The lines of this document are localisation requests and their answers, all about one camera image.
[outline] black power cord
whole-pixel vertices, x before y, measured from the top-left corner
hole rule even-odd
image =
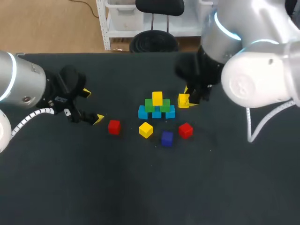
[[[99,19],[99,17],[94,14],[93,8],[89,5],[89,3],[85,2],[85,1],[79,1],[79,0],[69,0],[69,1],[80,2],[80,3],[84,3],[84,4],[88,5],[90,7],[90,10],[92,11],[93,16]]]

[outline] white cable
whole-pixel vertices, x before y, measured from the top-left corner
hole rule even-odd
[[[44,108],[44,109],[38,109],[34,111],[33,113],[30,113],[28,116],[25,117],[12,131],[10,139],[12,139],[16,133],[19,132],[19,130],[33,117],[42,114],[42,113],[48,113],[54,115],[54,110],[52,108]]]
[[[263,126],[276,114],[280,113],[284,109],[287,109],[293,105],[296,105],[296,103],[292,100],[286,103],[283,103],[282,105],[278,106],[277,108],[273,109],[269,114],[267,114],[262,121],[257,125],[253,135],[251,131],[251,114],[250,109],[246,108],[246,115],[247,115],[247,138],[249,142],[253,142],[255,138],[258,136],[259,132],[263,128]]]

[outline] block pyramid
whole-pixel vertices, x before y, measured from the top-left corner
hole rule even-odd
[[[140,105],[138,117],[147,120],[149,113],[153,119],[161,119],[162,113],[165,113],[166,119],[173,119],[176,116],[175,106],[170,105],[169,99],[163,99],[162,91],[154,91],[152,98],[145,99],[145,105]]]

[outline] chair seat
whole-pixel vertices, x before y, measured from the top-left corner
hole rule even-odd
[[[179,16],[184,12],[183,0],[136,0],[135,5],[144,13]]]
[[[176,38],[165,31],[147,30],[136,35],[130,43],[132,53],[177,52]]]

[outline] green cube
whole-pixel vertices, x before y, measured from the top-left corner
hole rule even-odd
[[[145,99],[145,111],[146,113],[154,113],[155,107],[152,104],[152,99]]]
[[[170,100],[163,99],[163,105],[160,107],[161,113],[169,113],[170,112]]]

